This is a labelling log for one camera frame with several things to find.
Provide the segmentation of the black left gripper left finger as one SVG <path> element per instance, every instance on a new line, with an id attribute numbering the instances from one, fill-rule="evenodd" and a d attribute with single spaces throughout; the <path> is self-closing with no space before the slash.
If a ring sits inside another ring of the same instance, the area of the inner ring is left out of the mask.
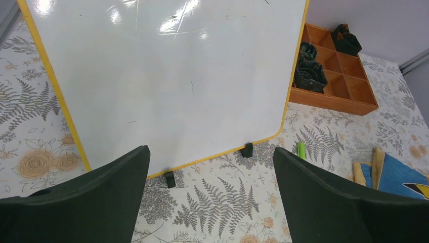
<path id="1" fill-rule="evenodd" d="M 130 242 L 150 163 L 148 146 L 27 197 L 1 200 L 1 242 Z"/>

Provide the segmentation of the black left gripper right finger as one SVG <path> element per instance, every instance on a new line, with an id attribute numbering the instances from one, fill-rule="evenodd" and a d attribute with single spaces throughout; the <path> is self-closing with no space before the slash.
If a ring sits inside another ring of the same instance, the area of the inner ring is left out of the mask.
<path id="1" fill-rule="evenodd" d="M 428 242 L 428 200 L 371 189 L 276 147 L 293 242 Z"/>

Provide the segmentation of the green marker cap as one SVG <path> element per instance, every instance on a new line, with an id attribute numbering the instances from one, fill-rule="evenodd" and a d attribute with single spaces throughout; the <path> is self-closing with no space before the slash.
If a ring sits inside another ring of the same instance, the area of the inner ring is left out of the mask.
<path id="1" fill-rule="evenodd" d="M 297 143 L 297 154 L 301 159 L 306 159 L 306 146 L 304 142 Z"/>

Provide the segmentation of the yellow framed whiteboard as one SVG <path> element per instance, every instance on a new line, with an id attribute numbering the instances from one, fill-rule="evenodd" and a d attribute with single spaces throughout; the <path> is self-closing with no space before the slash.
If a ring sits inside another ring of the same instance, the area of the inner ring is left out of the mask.
<path id="1" fill-rule="evenodd" d="M 308 1 L 18 1 L 86 170 L 149 176 L 283 129 Z"/>

